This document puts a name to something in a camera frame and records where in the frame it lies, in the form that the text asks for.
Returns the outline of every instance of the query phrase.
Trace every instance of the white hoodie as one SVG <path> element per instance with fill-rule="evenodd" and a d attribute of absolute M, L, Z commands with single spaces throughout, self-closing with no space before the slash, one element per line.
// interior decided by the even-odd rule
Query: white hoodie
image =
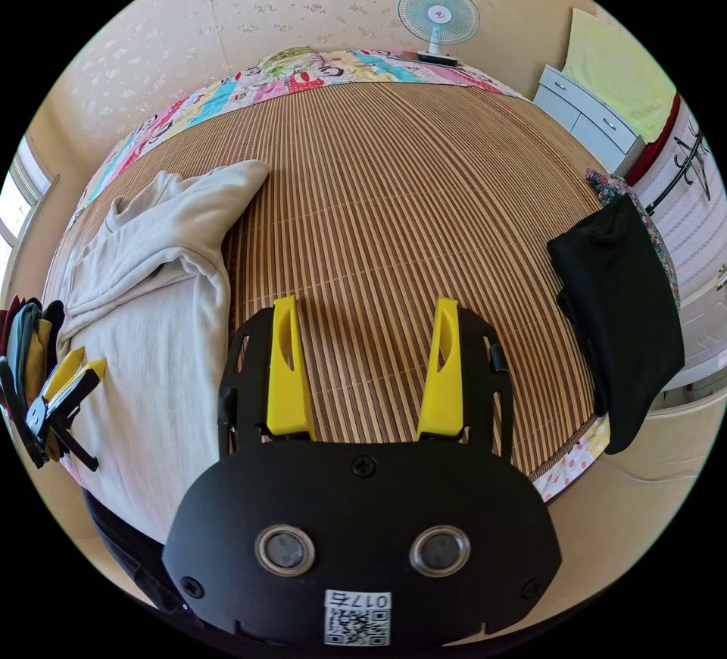
<path fill-rule="evenodd" d="M 219 459 L 217 390 L 230 288 L 220 246 L 269 172 L 250 160 L 184 180 L 160 172 L 116 198 L 61 289 L 58 359 L 85 347 L 107 359 L 73 436 L 99 467 L 73 465 L 86 488 L 165 543 L 187 488 Z"/>

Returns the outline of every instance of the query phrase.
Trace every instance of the blue fan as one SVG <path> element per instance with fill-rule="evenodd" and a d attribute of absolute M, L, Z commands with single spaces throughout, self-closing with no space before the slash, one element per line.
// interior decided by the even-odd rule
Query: blue fan
<path fill-rule="evenodd" d="M 455 57 L 442 54 L 442 46 L 462 43 L 479 29 L 479 10 L 471 0 L 400 0 L 399 19 L 429 43 L 418 55 L 431 63 L 457 65 Z"/>

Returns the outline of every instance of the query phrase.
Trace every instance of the white dresser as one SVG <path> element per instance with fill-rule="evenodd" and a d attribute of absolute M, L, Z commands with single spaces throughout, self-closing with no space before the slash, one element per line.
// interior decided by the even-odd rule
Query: white dresser
<path fill-rule="evenodd" d="M 566 127 L 609 172 L 625 176 L 646 142 L 612 108 L 546 66 L 534 103 Z"/>

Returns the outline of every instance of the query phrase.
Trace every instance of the wooden slat mat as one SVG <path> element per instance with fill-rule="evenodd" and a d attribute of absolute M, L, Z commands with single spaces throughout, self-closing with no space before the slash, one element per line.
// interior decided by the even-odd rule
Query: wooden slat mat
<path fill-rule="evenodd" d="M 501 336 L 522 472 L 537 476 L 583 432 L 592 381 L 557 309 L 545 243 L 598 209 L 583 179 L 597 164 L 515 98 L 352 83 L 200 123 L 81 215 L 59 245 L 47 297 L 114 196 L 135 194 L 161 169 L 193 176 L 247 158 L 272 172 L 223 244 L 230 330 L 297 296 L 319 439 L 414 439 L 438 295 Z"/>

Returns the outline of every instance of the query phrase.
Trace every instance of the fan base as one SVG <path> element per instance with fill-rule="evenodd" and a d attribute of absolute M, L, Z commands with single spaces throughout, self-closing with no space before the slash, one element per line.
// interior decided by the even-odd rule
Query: fan base
<path fill-rule="evenodd" d="M 436 63 L 440 66 L 456 66 L 459 58 L 453 55 L 444 55 L 443 53 L 429 53 L 427 51 L 417 51 L 417 57 L 422 63 Z"/>

